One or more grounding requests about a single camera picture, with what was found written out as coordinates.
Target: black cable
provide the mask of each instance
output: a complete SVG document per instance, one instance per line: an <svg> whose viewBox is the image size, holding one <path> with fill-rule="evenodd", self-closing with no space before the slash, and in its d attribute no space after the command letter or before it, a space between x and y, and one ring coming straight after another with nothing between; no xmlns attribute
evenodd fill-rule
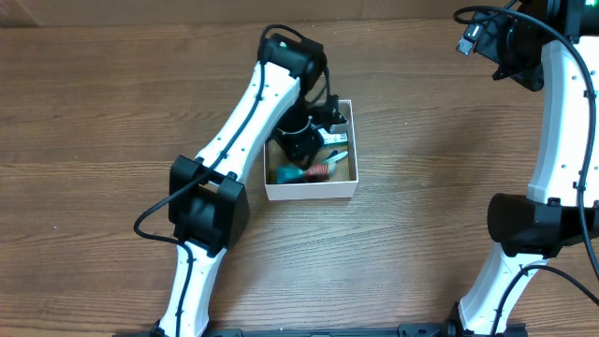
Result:
<svg viewBox="0 0 599 337"><path fill-rule="evenodd" d="M589 166L591 165L591 154L592 147L595 141L595 127L597 124L597 106L595 102L596 94L594 86L592 85L591 73L587 68L582 56L578 53L577 49L572 45L570 41L568 41L562 34L560 34L555 29L548 26L546 23L537 20L530 15L526 15L524 13L517 12L511 9L505 9L501 7L493 7L493 6L469 6L458 9L453 14L453 19L458 23L470 24L468 21L464 19L460 19L460 15L467 12L472 11L487 11L487 12L496 12L506 15L511 15L512 17L521 19L523 21L532 23L539 28L546 31L552 37L559 40L564 47L570 51L572 57L578 64L580 68L580 73L582 74L582 78L584 79L584 83L587 87L587 98L589 99L589 134L587 137L587 146L585 148L584 160L582 161L582 169L580 170L580 178L578 180L577 189L577 206L578 206L578 215L580 216L580 229L582 231L582 237L584 241L584 245L587 249L587 255L589 256L589 261L591 262L592 269L595 272L595 276L597 280L599 280L599 265L597 264L597 257L592 249L591 238L589 237L589 230L587 229L587 220L584 215L584 190L586 188L587 182L587 174L589 173Z"/></svg>
<svg viewBox="0 0 599 337"><path fill-rule="evenodd" d="M499 319L502 316L502 310L504 309L504 305L505 305L505 302L507 301L507 297L509 296L509 293L512 291L514 286L516 286L516 284L518 283L518 280L522 277L522 275L528 276L528 271L535 270L535 269L551 271L555 274L560 275L564 279L570 281L571 284L573 284L578 289L580 289L580 291L582 291L585 295L587 295L587 297L589 299L591 299L596 305L599 306L599 299L597 299L597 297L594 296L589 289L587 289L579 281L577 281L574 277L568 275L567 273L560 271L559 269L550 267L550 266L543 266L543 265L527 266L527 267L522 268L520 271L518 271L518 273L516 274L516 277L514 277L512 282L510 282L509 286L507 286L507 289L505 290L504 295L502 296L502 299L499 301L499 306L497 307L497 314L495 315L495 320L493 321L493 327L490 330L490 337L494 337L495 333L497 332L497 327L499 326Z"/></svg>
<svg viewBox="0 0 599 337"><path fill-rule="evenodd" d="M191 249L189 249L189 247L187 247L184 242L181 242L179 240L175 240L172 238L168 238L168 237L163 237L160 235L148 234L148 233L145 233L144 231L142 231L139 227L141 226L141 222L143 222L143 220L145 220L148 216L150 216L154 212L160 210L162 207L164 207L166 204L170 203L171 201L179 198L181 195L185 194L190 189L196 187L199 183L207 181L210 177L210 174L214 171L214 169L216 169L216 167L220 164L220 162L226 158L226 154L228 153L228 151L231 149L231 147L235 143L235 140L237 140L237 138L240 136L243 129L248 125L248 123L252 119L252 116L256 112L256 108L257 108L258 104L262 100L262 92L264 90L264 81L265 81L265 70L264 70L264 61L263 61L264 60L264 57L263 57L264 43L266 41L267 33L272 29L283 29L283 30L286 30L287 32L290 32L290 33L296 35L297 37L299 37L302 40L305 39L305 37L302 34L300 34L298 31L296 31L295 29L287 27L282 24L271 24L264 29L264 31L262 32L262 36L260 37L260 44L258 47L258 62L260 63L260 86L258 87L258 93L256 95L256 100L254 101L254 105L252 105L252 108L250 109L250 112L248 112L248 115L243 120L243 123L241 123L240 127L237 129L237 131L235 132L235 134L233 135L231 140L226 144L225 148L218 155L218 157L216 158L214 163L212 163L212 165L210 165L210 167L208 169L206 169L204 171L204 173L197 176L192 182L188 183L181 189L177 190L172 195L170 195L166 198L163 198L162 200L157 202L155 205L153 205L151 208L149 208L148 210L143 212L138 217L138 219L135 221L135 224L133 225L133 230L138 235L140 235L140 237L142 237L144 239L148 239L148 240L158 241L158 242L168 242L168 243L178 244L181 246L181 248L183 248L185 250L185 252L188 255L187 262L189 263L189 268L187 269L187 275L185 276L185 282L183 283L183 289L181 292L181 296L179 297L179 304L178 304L178 309L177 309L177 313L176 313L176 316L177 316L176 337L180 337L181 313L183 312L183 301L185 298L185 294L187 292L187 288L189 287L189 281L191 279L191 272L192 272L192 268L193 268L193 264L194 264L194 255L193 255Z"/></svg>
<svg viewBox="0 0 599 337"><path fill-rule="evenodd" d="M327 90L327 96L330 95L330 79L329 79L329 67L325 66L325 85L323 85L322 89L320 89L320 92L318 93L318 95L316 95L316 97L311 100L310 102L308 102L308 104L310 105L314 105L318 99L320 99L320 97L322 97L322 94L325 93L325 90Z"/></svg>
<svg viewBox="0 0 599 337"><path fill-rule="evenodd" d="M507 3L507 5L504 6L504 9L510 9L512 6L514 6L516 3L518 2L518 0L510 0L509 3ZM486 16L484 18L479 18L479 19L471 19L471 20L464 20L464 19L460 19L459 23L463 23L463 24L476 24L476 23L483 23L483 22L487 22L489 20L493 20L495 18L497 18L498 16L500 16L501 13L499 12L495 12L495 14L491 14L489 16Z"/></svg>

